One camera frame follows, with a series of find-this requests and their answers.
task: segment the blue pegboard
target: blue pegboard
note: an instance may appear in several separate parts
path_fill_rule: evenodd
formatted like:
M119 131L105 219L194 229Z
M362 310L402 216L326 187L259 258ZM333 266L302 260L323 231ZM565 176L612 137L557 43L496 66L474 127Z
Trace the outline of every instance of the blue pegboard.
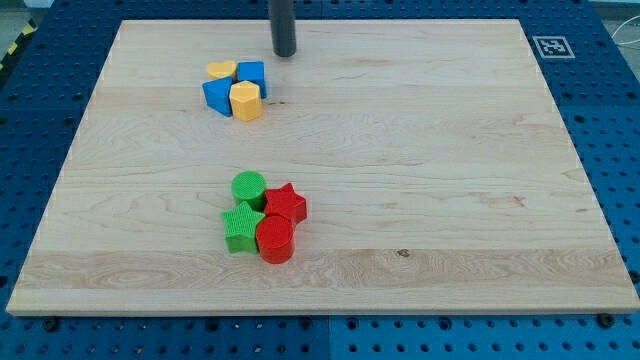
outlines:
M564 36L534 50L627 267L640 271L640 86L582 0L296 1L298 18L517 18ZM264 0L57 0L0 93L0 305L4 308L122 19L263 19ZM640 315L17 319L0 359L640 358Z

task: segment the red cylinder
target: red cylinder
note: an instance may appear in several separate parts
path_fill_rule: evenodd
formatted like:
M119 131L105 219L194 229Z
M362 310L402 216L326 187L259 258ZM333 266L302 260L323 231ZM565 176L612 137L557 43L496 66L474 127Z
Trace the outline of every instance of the red cylinder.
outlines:
M256 240L260 256L268 263L282 264L293 256L293 225L282 216L264 218L256 229Z

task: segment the star-shaped block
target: star-shaped block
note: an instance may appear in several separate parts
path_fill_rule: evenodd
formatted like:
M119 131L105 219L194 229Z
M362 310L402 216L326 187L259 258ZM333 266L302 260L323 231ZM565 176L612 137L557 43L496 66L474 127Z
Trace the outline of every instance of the star-shaped block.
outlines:
M263 213L253 211L246 201L235 209L222 213L224 222L224 239L230 253L246 251L258 253L256 245L256 227L264 219Z
M294 226L307 218L307 200L296 194L291 183L280 189L265 190L264 194L267 199L265 215L282 216Z

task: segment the green star block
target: green star block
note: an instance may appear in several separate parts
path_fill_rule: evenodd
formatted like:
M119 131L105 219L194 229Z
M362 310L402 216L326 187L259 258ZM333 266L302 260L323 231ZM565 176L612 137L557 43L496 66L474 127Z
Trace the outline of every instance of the green star block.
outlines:
M264 209L266 188L267 182L264 177L255 171L241 172L231 182L231 193L236 199L236 204L246 201L256 211Z
M246 251L258 253L256 244L256 227L264 219L264 214L253 211L246 201L243 201L231 211L222 213L224 222L224 239L230 253Z

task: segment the red star block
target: red star block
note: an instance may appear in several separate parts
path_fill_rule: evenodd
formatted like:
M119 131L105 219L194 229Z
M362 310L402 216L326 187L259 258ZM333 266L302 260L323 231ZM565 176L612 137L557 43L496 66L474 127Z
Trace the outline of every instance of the red star block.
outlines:
M294 226L307 218L307 200L296 194L291 183L280 189L268 189L264 195L267 198L265 215L282 216Z

